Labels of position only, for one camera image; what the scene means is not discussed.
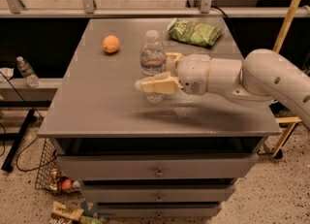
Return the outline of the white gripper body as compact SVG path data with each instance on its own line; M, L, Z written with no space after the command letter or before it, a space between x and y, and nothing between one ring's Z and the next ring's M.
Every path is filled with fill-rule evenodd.
M210 62L207 54L191 54L178 60L175 72L185 93L203 95L206 92Z

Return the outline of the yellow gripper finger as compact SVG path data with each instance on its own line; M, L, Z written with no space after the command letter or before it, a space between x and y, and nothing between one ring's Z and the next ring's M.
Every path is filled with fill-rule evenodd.
M167 71L174 72L178 61L183 57L182 53L179 52L167 52L166 53L166 64L165 69Z
M175 94L183 88L183 85L178 77L173 77L170 72L164 72L137 80L135 88L146 93Z

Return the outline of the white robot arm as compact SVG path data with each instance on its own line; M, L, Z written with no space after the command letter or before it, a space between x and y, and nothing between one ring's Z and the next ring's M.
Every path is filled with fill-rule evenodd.
M243 60L170 52L166 71L136 81L135 88L165 95L213 93L248 107L276 100L310 126L310 77L269 49L255 49Z

